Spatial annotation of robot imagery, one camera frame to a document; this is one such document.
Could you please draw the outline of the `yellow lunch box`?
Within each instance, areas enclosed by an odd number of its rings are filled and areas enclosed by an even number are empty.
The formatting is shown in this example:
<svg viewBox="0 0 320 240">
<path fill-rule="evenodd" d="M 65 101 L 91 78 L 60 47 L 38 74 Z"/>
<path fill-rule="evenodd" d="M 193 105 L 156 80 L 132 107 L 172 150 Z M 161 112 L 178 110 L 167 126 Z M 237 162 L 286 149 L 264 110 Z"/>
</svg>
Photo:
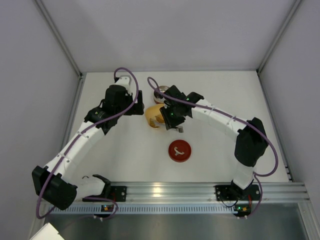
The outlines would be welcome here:
<svg viewBox="0 0 320 240">
<path fill-rule="evenodd" d="M 155 118 L 155 116 L 157 116 L 157 115 L 162 116 L 161 111 L 160 111 L 160 109 L 162 107 L 164 107 L 163 103 L 153 105 L 145 110 L 144 115 L 145 115 L 146 121 L 147 121 L 148 125 L 154 129 L 158 129 L 160 127 L 165 126 L 165 120 L 164 120 L 164 123 L 159 123 L 156 121 L 156 118 Z"/>
</svg>

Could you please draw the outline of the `red round lid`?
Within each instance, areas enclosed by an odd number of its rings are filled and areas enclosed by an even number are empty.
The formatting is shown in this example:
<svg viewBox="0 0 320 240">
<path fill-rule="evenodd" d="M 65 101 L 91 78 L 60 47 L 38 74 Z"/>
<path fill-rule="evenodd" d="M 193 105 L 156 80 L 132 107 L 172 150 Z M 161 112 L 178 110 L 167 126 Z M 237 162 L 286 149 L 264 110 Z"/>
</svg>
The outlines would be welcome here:
<svg viewBox="0 0 320 240">
<path fill-rule="evenodd" d="M 186 162 L 191 157 L 191 154 L 191 145 L 182 139 L 174 140 L 168 147 L 169 157 L 177 163 Z"/>
</svg>

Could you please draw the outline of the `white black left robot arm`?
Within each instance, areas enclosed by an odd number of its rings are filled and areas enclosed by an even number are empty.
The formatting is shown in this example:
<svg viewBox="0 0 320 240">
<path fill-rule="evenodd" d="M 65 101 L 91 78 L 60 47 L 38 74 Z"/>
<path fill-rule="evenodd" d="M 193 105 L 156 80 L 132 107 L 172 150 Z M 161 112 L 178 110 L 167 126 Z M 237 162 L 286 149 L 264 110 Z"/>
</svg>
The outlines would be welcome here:
<svg viewBox="0 0 320 240">
<path fill-rule="evenodd" d="M 91 109 L 65 147 L 44 167 L 36 166 L 32 180 L 39 200 L 66 210 L 74 201 L 103 201 L 111 194 L 111 182 L 99 175 L 84 176 L 79 183 L 72 178 L 90 149 L 114 127 L 120 117 L 144 114 L 142 91 L 131 92 L 131 74 L 115 77 L 98 106 Z"/>
</svg>

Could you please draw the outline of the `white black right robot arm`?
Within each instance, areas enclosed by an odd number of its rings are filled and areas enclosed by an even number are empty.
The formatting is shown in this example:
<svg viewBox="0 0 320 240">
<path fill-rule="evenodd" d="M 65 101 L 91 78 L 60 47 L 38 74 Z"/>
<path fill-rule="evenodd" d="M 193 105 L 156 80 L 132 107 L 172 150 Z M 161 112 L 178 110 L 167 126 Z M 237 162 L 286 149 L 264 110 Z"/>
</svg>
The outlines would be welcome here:
<svg viewBox="0 0 320 240">
<path fill-rule="evenodd" d="M 237 165 L 231 184 L 238 192 L 246 190 L 253 182 L 258 159 L 269 146 L 262 137 L 266 134 L 262 121 L 256 117 L 236 120 L 235 116 L 215 107 L 202 95 L 196 92 L 186 95 L 175 85 L 169 87 L 162 96 L 164 106 L 160 108 L 160 113 L 167 130 L 176 129 L 185 122 L 186 117 L 190 117 L 214 127 L 235 142 Z"/>
</svg>

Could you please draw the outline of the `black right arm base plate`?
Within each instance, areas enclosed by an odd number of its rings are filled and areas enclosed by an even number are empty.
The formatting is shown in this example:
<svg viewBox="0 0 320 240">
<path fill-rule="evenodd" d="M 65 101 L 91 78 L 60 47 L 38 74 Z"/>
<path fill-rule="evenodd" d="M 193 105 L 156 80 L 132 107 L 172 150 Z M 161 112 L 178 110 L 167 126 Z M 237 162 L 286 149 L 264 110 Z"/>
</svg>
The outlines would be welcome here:
<svg viewBox="0 0 320 240">
<path fill-rule="evenodd" d="M 241 189 L 235 184 L 219 184 L 214 187 L 218 201 L 246 201 L 249 197 L 252 201 L 258 201 L 261 190 L 257 184 L 251 184 L 246 189 Z"/>
</svg>

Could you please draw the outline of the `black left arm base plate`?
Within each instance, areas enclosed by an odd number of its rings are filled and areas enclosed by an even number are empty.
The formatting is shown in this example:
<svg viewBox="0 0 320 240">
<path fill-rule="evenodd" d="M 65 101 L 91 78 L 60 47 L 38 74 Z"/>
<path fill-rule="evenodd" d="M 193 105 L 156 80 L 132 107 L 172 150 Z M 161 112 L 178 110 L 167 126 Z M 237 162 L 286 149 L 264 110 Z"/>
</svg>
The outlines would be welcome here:
<svg viewBox="0 0 320 240">
<path fill-rule="evenodd" d="M 106 202 L 106 199 L 115 202 L 126 202 L 127 186 L 111 186 L 108 195 L 103 192 L 100 195 L 91 195 L 82 199 L 83 202 Z"/>
</svg>

